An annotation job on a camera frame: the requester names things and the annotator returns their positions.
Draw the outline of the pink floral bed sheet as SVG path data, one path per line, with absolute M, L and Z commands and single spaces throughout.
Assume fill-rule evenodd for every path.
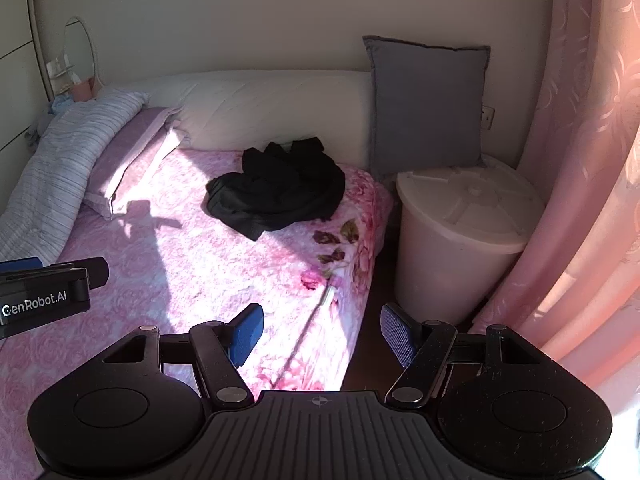
M 142 325 L 184 333 L 256 302 L 265 325 L 241 368 L 250 390 L 341 387 L 392 196 L 367 171 L 346 167 L 346 190 L 329 221 L 249 240 L 203 208 L 207 182 L 240 167 L 237 152 L 176 151 L 130 193 L 121 216 L 79 211 L 62 259 L 102 257 L 110 277 L 87 312 L 2 342 L 3 478 L 40 473 L 27 431 L 32 401 Z

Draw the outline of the striped grey duvet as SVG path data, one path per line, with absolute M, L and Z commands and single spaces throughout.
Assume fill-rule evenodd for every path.
M 148 102 L 143 92 L 115 89 L 52 120 L 1 215 L 3 261 L 58 261 L 96 161 Z

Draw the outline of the white lidded bin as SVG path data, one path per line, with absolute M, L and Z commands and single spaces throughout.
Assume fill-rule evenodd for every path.
M 398 174 L 398 304 L 419 322 L 457 325 L 523 252 L 544 202 L 513 168 L 485 155 L 476 167 Z

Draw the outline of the lilac pillow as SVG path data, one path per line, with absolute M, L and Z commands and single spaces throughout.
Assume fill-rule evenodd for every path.
M 179 129 L 179 112 L 175 107 L 145 107 L 127 122 L 93 166 L 84 204 L 104 220 L 121 212 L 128 192 L 186 137 Z

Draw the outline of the blue cloth heap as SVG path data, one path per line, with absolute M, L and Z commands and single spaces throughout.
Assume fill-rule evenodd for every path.
M 74 103 L 74 98 L 69 93 L 59 94 L 49 103 L 49 114 L 58 116 L 68 110 Z

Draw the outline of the pink curtain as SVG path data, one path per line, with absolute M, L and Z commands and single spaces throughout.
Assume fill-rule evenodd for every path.
M 518 172 L 546 208 L 474 320 L 501 323 L 593 388 L 639 403 L 639 0 L 553 0 Z

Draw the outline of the white wardrobe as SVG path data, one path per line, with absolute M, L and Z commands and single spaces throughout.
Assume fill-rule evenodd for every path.
M 49 102 L 32 0 L 0 0 L 0 200 L 6 206 L 30 151 L 24 135 Z

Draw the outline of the black clothing pile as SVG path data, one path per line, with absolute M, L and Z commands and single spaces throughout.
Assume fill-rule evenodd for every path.
M 205 209 L 253 242 L 296 222 L 331 219 L 345 193 L 344 171 L 315 136 L 249 148 L 241 166 L 206 184 Z

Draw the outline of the long white headboard bolster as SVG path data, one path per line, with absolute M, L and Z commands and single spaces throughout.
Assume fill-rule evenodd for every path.
M 339 164 L 368 166 L 372 84 L 365 72 L 215 70 L 109 84 L 99 95 L 114 90 L 178 110 L 186 150 L 261 150 L 316 136 Z

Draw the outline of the oval mirror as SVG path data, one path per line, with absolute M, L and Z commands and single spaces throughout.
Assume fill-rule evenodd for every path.
M 64 26 L 63 60 L 74 84 L 96 83 L 96 55 L 86 25 L 80 18 L 69 18 Z

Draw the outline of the grey square cushion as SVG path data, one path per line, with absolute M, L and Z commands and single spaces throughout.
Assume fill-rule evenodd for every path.
M 427 46 L 381 36 L 362 42 L 372 79 L 372 174 L 385 179 L 478 165 L 490 47 Z

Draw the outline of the white wall shelf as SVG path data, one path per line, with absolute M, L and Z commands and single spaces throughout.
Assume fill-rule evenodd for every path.
M 55 58 L 47 62 L 46 69 L 51 89 L 55 96 L 65 93 L 73 87 L 73 79 L 70 76 L 73 66 L 68 65 L 65 58 L 62 58 L 62 60 Z

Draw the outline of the wall power socket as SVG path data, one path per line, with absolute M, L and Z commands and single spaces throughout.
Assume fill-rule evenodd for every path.
M 495 117 L 495 109 L 491 106 L 482 108 L 482 116 L 480 116 L 480 128 L 490 130 Z

